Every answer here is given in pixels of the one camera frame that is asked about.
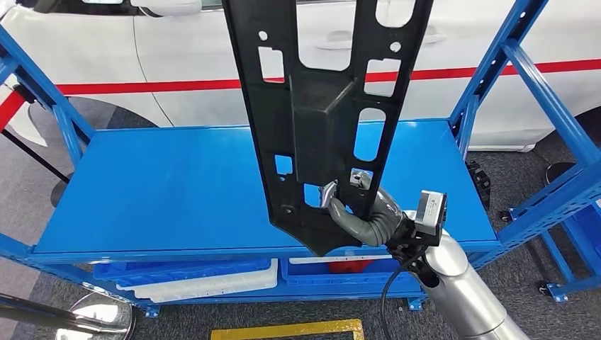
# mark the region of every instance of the caster wheel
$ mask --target caster wheel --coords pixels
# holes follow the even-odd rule
[[[511,218],[511,214],[509,214],[508,211],[503,210],[499,212],[499,218],[503,221],[503,222],[511,222],[513,219]]]
[[[547,288],[547,283],[546,281],[538,281],[537,282],[537,288],[539,289],[539,293],[541,293],[542,295],[545,296],[551,296],[551,292],[549,292],[549,289]]]

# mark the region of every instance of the blue steel frame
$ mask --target blue steel frame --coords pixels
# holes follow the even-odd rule
[[[519,43],[545,4],[546,0],[516,0],[457,106],[449,116],[449,128],[456,137],[460,153],[465,157],[477,108],[511,60],[559,134],[573,150],[578,165],[513,210],[515,221],[498,233],[502,246],[494,251],[474,253],[469,256],[476,268],[489,264],[538,234],[543,234],[543,238],[547,239],[545,232],[549,228],[601,197],[601,171],[598,171],[601,166],[601,153],[519,47]],[[82,150],[73,124],[77,125],[89,139],[94,134],[94,129],[2,27],[0,27],[0,45],[0,80],[4,80],[10,73],[16,74],[19,81],[35,95],[39,102],[55,114],[69,155],[76,166],[81,159]],[[161,255],[164,261],[169,260],[169,256]],[[181,255],[180,251],[174,251],[173,258]],[[95,280],[90,273],[73,266],[72,263],[77,262],[75,258],[67,257],[54,263],[42,262],[33,254],[32,246],[22,244],[3,234],[0,234],[0,256],[141,307],[147,311],[149,317],[156,317],[159,312],[159,305],[154,305],[148,300],[137,299],[131,292],[117,290],[114,284]],[[140,256],[152,258],[154,254],[144,251],[132,254],[133,260],[139,259]],[[145,257],[144,260],[151,261],[150,258]],[[598,284],[598,278],[579,281],[574,288],[590,284]],[[558,293],[564,293],[565,287],[567,286],[554,289],[557,289]],[[410,306],[413,310],[421,309],[421,302],[425,300],[425,296],[416,297],[415,292],[411,296]],[[176,303],[198,302],[192,299]]]
[[[79,163],[83,155],[80,147],[80,140],[74,129],[74,124],[82,130],[88,140],[94,135],[94,129],[90,126],[71,103],[60,93],[57,87],[42,73],[35,63],[27,56],[27,54],[18,46],[12,37],[0,26],[0,80],[6,80],[10,74],[15,74],[19,82],[29,90],[38,102],[47,110],[53,112],[59,128],[61,130],[65,144],[72,163],[75,167]],[[475,244],[472,248],[478,251],[480,248],[491,249],[497,247],[497,242],[488,244],[481,242]],[[177,260],[193,260],[202,259],[197,251],[173,250],[173,251],[129,251],[115,256],[114,254],[55,254],[56,256],[41,256],[34,252],[35,246],[28,246],[15,239],[12,239],[4,234],[0,234],[0,257],[9,259],[24,266],[49,273],[50,275],[62,278],[71,283],[80,285],[83,288],[92,290],[96,293],[114,298],[126,303],[130,303],[146,311],[147,317],[156,317],[159,314],[162,305],[169,304],[196,304],[196,303],[217,303],[217,302],[261,302],[265,300],[284,301],[284,300],[325,300],[332,298],[332,293],[328,289],[311,290],[312,295],[288,295],[270,296],[268,299],[247,296],[234,297],[229,299],[188,299],[179,300],[176,302],[166,302],[156,304],[148,299],[138,299],[132,292],[127,290],[119,290],[115,283],[96,280],[93,275],[85,270],[75,266],[76,263],[93,263],[90,259],[98,259],[98,261],[177,261]],[[424,300],[423,292],[420,290],[412,279],[406,277],[401,278],[405,282],[401,285],[409,285],[411,289],[402,289],[394,291],[391,288],[389,297],[407,298],[410,303],[411,310],[421,310],[421,301]],[[373,287],[367,293],[349,290],[350,293],[337,296],[336,298],[377,298],[380,292],[373,292]]]
[[[474,106],[482,102],[505,65],[511,61],[528,89],[555,125],[558,134],[578,160],[576,166],[510,210],[513,222],[498,233],[502,247],[486,254],[470,256],[476,269],[498,259],[503,254],[541,235],[556,260],[567,285],[549,284],[557,302],[567,300],[566,293],[601,284],[595,275],[576,281],[548,230],[601,197],[601,151],[586,135],[576,119],[553,92],[541,72],[519,46],[528,30],[546,5],[546,0],[517,0],[501,29],[470,80],[449,122],[458,131],[459,147],[464,152],[465,126],[473,124]],[[580,244],[576,248],[583,253]]]

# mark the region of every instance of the blue shelf surface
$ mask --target blue shelf surface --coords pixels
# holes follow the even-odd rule
[[[254,290],[213,297],[201,297],[189,300],[171,301],[153,305],[188,305],[196,303],[229,302],[278,302],[278,301],[323,301],[375,299],[382,293],[382,283],[356,285],[312,285],[289,286],[278,271],[278,285],[274,288]],[[391,285],[388,298],[416,298],[424,295],[420,284],[407,273],[401,273]]]
[[[379,139],[362,123],[358,145]],[[449,194],[445,229],[467,251],[500,246],[446,120],[398,123],[382,185],[404,209],[422,189]],[[343,247],[330,256],[385,254]],[[247,126],[101,130],[32,259],[177,261],[312,256],[272,226]]]

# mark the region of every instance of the car door handle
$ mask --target car door handle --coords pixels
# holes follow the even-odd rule
[[[428,25],[422,44],[430,45],[446,40],[445,34],[439,33],[436,26]],[[350,30],[334,30],[328,33],[323,42],[315,44],[320,50],[350,50],[353,45],[353,32]]]

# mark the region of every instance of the yellow floor marking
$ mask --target yellow floor marking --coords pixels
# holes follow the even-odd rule
[[[216,329],[210,340],[273,339],[285,336],[353,332],[354,340],[364,340],[360,319],[311,322],[309,324],[283,324],[281,326]]]

